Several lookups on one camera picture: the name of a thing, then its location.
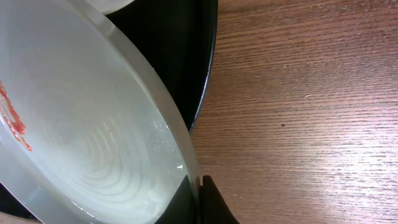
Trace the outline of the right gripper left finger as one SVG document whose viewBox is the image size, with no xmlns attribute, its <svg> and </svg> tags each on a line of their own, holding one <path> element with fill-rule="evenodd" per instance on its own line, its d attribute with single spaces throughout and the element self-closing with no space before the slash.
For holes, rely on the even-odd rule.
<svg viewBox="0 0 398 224">
<path fill-rule="evenodd" d="M 155 224 L 195 224 L 197 222 L 196 212 L 195 199 L 190 181 L 186 175 L 165 212 Z"/>
</svg>

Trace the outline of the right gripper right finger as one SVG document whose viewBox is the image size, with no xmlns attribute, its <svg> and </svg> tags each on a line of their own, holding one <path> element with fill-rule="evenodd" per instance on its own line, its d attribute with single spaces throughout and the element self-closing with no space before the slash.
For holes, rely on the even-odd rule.
<svg viewBox="0 0 398 224">
<path fill-rule="evenodd" d="M 204 175 L 199 190 L 201 224 L 239 224 L 209 175 Z"/>
</svg>

